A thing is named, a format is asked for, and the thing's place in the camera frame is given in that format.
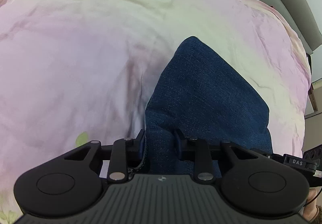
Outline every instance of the blue denim fabric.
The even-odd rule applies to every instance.
[[[269,109],[259,94],[215,51],[196,37],[184,40],[162,72],[145,111],[151,173],[192,173],[179,161],[171,132],[218,145],[231,140],[272,153]],[[220,177],[214,162],[216,177]]]

